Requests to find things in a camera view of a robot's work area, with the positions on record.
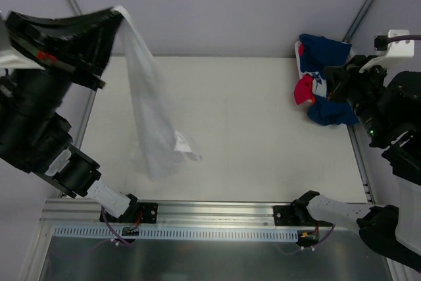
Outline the white t shirt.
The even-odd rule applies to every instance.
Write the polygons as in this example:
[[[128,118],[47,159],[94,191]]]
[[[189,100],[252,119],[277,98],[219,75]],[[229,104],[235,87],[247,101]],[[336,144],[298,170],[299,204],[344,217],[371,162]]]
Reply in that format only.
[[[201,161],[193,140],[176,129],[168,112],[160,69],[129,12],[121,5],[111,8],[122,16],[118,32],[126,56],[132,109],[139,153],[152,180],[167,177],[188,158]]]

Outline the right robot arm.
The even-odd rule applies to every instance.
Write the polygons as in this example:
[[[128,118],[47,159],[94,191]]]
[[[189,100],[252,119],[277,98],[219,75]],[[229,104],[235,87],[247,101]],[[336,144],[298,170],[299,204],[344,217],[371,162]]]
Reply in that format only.
[[[302,225],[329,222],[354,232],[373,252],[420,271],[420,73],[398,73],[373,56],[354,56],[324,69],[328,100],[346,101],[370,138],[383,149],[400,191],[399,206],[351,204],[308,191],[291,203]]]

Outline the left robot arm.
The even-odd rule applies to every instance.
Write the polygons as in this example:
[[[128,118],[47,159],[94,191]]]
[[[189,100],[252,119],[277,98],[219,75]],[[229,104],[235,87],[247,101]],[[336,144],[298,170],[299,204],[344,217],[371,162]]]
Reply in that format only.
[[[98,163],[74,146],[70,123],[57,112],[72,84],[104,87],[123,18],[109,8],[56,19],[11,11],[1,21],[1,158],[128,223],[137,218],[136,197],[102,181]]]

